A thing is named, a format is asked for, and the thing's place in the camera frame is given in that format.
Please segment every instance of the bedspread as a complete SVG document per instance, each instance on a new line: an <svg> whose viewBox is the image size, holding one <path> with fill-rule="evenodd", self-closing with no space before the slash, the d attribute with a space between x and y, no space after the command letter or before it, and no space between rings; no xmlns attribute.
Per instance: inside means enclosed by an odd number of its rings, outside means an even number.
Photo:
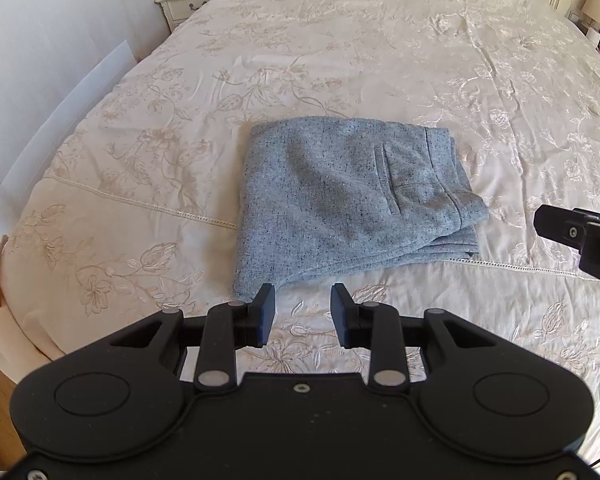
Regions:
<svg viewBox="0 0 600 480"><path fill-rule="evenodd" d="M62 145L2 255L3 308L56 358L159 308L228 300L248 133L308 115L448 128L490 210L480 260L285 285L240 371L366 373L368 352L340 348L331 323L342 281L572 370L598 406L581 452L600 456L600 282L532 227L541 203L600 210L600 57L539 0L212 0Z"/></svg>

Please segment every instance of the gray wool fabric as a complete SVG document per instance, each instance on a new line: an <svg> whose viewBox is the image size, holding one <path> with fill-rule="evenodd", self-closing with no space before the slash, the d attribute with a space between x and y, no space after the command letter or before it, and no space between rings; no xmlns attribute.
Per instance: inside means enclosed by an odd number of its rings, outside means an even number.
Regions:
<svg viewBox="0 0 600 480"><path fill-rule="evenodd" d="M446 128L302 117L251 129L234 294L467 258L488 216Z"/></svg>

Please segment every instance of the lamp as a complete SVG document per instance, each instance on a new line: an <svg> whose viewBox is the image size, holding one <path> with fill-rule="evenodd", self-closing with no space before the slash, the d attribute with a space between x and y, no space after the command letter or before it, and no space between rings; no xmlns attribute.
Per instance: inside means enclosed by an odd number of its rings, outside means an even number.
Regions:
<svg viewBox="0 0 600 480"><path fill-rule="evenodd" d="M600 24L600 0L587 0L582 7L582 12L591 18L587 39L598 46L600 33L593 28L595 23Z"/></svg>

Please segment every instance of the nightstand drawer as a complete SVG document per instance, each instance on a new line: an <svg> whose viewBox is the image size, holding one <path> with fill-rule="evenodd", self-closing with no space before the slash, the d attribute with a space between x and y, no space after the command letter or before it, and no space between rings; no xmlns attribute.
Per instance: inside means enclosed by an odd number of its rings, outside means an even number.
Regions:
<svg viewBox="0 0 600 480"><path fill-rule="evenodd" d="M209 0L172 0L169 2L169 10L173 21L186 20L194 10L198 10Z"/></svg>

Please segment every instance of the cream floral bedspread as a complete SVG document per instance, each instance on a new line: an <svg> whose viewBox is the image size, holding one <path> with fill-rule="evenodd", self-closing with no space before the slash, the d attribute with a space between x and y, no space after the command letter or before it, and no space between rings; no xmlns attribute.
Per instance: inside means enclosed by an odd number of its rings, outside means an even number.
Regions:
<svg viewBox="0 0 600 480"><path fill-rule="evenodd" d="M341 349L329 315L343 281L357 301L446 308L572 370L598 406L582 453L600 456L600 282L532 228L541 203L600 210L600 58L539 0L212 0L35 187L0 265L20 329L57 358L159 308L229 299L249 130L315 114L449 128L491 212L481 261L284 286L240 371L365 373L368 352Z"/></svg>

